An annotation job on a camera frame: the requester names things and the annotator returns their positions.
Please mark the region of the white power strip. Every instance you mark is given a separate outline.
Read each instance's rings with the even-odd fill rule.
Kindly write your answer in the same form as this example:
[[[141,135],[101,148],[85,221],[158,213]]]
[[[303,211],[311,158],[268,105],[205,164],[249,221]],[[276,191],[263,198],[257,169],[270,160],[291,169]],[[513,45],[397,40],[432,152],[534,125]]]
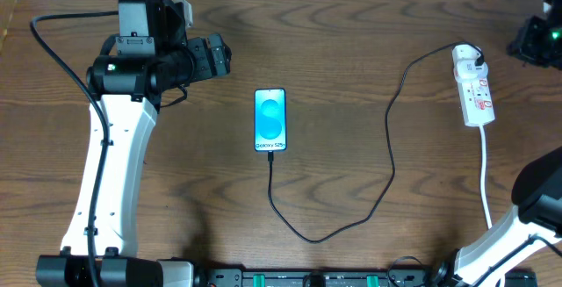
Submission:
[[[489,87],[488,66],[477,67],[475,60],[481,53],[478,47],[468,44],[455,46],[451,52],[453,75],[466,126],[480,127],[495,120],[493,100]]]

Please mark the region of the blue Galaxy smartphone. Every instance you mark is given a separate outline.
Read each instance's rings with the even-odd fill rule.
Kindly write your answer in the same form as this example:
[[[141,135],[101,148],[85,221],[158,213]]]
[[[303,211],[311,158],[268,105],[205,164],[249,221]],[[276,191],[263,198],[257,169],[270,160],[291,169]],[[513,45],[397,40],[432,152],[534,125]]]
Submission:
[[[254,148],[257,152],[287,148],[286,95],[282,88],[259,89],[254,94]]]

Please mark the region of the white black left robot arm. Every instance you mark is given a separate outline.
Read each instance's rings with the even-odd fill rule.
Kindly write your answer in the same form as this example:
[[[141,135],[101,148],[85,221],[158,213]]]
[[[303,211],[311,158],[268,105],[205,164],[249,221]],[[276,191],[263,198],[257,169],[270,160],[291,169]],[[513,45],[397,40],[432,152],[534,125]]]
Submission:
[[[73,217],[58,255],[41,255],[42,286],[202,286],[205,273],[179,258],[138,257],[137,208],[145,154],[167,90],[227,75],[219,34],[189,38],[185,0],[119,0],[119,32],[86,76],[90,142]]]

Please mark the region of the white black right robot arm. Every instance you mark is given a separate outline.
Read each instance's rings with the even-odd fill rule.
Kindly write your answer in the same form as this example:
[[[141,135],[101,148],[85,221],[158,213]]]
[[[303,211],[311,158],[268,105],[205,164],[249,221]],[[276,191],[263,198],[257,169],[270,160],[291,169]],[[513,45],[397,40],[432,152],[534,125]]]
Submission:
[[[561,18],[530,18],[508,54],[543,67],[561,65]],[[466,126],[482,130],[495,119],[488,66],[479,48],[452,50],[453,75]],[[561,151],[526,165],[515,180],[512,205],[472,244],[460,248],[434,272],[434,286],[495,286],[520,262],[561,240]]]

